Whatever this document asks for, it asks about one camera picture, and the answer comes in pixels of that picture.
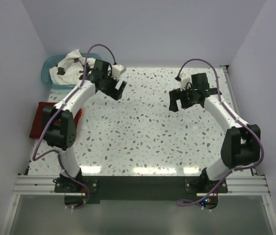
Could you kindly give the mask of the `dark red t-shirt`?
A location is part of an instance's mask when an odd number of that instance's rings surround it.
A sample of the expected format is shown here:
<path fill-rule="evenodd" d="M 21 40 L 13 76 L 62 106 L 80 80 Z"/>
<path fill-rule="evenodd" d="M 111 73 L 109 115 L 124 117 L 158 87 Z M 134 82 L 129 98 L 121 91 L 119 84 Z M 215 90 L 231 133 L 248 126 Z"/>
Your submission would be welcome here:
<path fill-rule="evenodd" d="M 41 135 L 42 131 L 43 131 L 43 127 L 42 127 L 43 108 L 48 107 L 48 106 L 52 107 L 55 104 L 56 104 L 55 102 L 39 102 L 37 110 L 36 110 L 36 115 L 34 117 L 32 127 L 31 127 L 31 131 L 30 131 L 30 134 L 29 134 L 29 137 L 31 139 L 38 140 L 40 138 L 40 135 Z M 77 130 L 78 123 L 76 121 L 74 121 L 74 123 L 75 123 L 75 127 L 76 127 L 76 130 Z"/>

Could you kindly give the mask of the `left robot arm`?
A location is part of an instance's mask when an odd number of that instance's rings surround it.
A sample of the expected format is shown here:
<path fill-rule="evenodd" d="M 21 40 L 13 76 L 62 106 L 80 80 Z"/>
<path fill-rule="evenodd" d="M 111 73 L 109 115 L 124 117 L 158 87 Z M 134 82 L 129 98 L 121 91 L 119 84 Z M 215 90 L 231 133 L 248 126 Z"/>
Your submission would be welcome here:
<path fill-rule="evenodd" d="M 81 168 L 77 163 L 73 149 L 77 137 L 74 118 L 86 101 L 97 91 L 114 100 L 122 97 L 126 82 L 120 76 L 126 68 L 120 64 L 90 58 L 87 60 L 86 75 L 75 87 L 54 106 L 43 108 L 43 139 L 51 147 L 51 152 L 57 154 L 61 168 L 60 176 L 54 180 L 55 192 L 87 193 L 89 190 L 82 182 Z"/>

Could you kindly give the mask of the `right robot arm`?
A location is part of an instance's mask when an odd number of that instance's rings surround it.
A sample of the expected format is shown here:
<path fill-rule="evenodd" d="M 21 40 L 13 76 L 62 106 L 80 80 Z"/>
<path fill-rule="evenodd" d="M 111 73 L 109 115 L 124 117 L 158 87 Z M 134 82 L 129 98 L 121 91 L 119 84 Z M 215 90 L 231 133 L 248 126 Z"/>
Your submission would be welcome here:
<path fill-rule="evenodd" d="M 180 87 L 169 92 L 169 110 L 177 112 L 178 101 L 182 109 L 200 105 L 215 118 L 225 133 L 220 158 L 204 168 L 196 181 L 189 183 L 195 192 L 210 191 L 217 183 L 224 181 L 226 174 L 260 161 L 262 146 L 259 143 L 259 126 L 240 119 L 223 99 L 219 87 L 210 87 L 206 73 L 177 75 L 175 79 Z"/>

